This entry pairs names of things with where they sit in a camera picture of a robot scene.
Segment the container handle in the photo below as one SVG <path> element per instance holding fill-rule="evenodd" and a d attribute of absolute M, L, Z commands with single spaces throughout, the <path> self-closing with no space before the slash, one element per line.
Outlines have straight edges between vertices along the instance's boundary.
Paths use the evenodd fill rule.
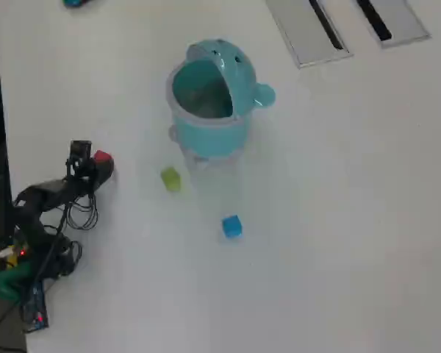
<path fill-rule="evenodd" d="M 266 108 L 273 105 L 276 100 L 276 93 L 269 85 L 257 83 L 254 100 L 258 108 Z"/>

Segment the small blue object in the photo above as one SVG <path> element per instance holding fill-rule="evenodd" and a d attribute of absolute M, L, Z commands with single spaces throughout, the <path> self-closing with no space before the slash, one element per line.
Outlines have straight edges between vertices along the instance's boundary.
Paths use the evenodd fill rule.
<path fill-rule="evenodd" d="M 242 224 L 238 215 L 233 215 L 231 217 L 222 220 L 223 233 L 229 239 L 237 238 L 242 235 Z"/>
<path fill-rule="evenodd" d="M 81 7 L 85 2 L 89 0 L 64 0 L 66 7 Z"/>

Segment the blue cube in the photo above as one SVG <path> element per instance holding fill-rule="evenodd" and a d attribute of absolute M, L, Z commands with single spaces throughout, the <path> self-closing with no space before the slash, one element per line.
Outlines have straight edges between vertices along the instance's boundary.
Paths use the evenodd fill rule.
<path fill-rule="evenodd" d="M 242 235 L 242 224 L 238 215 L 233 215 L 231 217 L 222 220 L 223 233 L 229 239 L 237 238 Z"/>

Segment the black cable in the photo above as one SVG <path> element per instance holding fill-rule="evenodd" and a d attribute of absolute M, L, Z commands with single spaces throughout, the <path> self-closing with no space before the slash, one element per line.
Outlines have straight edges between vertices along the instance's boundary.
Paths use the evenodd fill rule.
<path fill-rule="evenodd" d="M 83 223 L 83 225 L 78 225 L 75 222 L 74 217 L 72 216 L 73 208 L 77 209 L 82 213 L 89 213 L 89 216 L 86 222 Z M 84 206 L 78 203 L 78 199 L 72 202 L 71 206 L 68 208 L 67 211 L 67 224 L 69 225 L 70 228 L 88 231 L 96 226 L 96 224 L 98 223 L 98 217 L 99 214 L 98 214 L 98 208 L 96 206 L 96 197 L 95 194 L 91 193 L 88 195 L 88 206 Z"/>

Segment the teal lid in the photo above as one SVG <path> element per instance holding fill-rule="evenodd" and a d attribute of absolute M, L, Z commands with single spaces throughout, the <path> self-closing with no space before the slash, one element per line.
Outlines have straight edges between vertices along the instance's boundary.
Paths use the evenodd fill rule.
<path fill-rule="evenodd" d="M 232 98 L 235 115 L 246 115 L 255 107 L 269 107 L 276 94 L 269 85 L 257 83 L 249 58 L 234 44 L 225 40 L 203 40 L 187 51 L 187 61 L 210 60 L 225 80 Z"/>

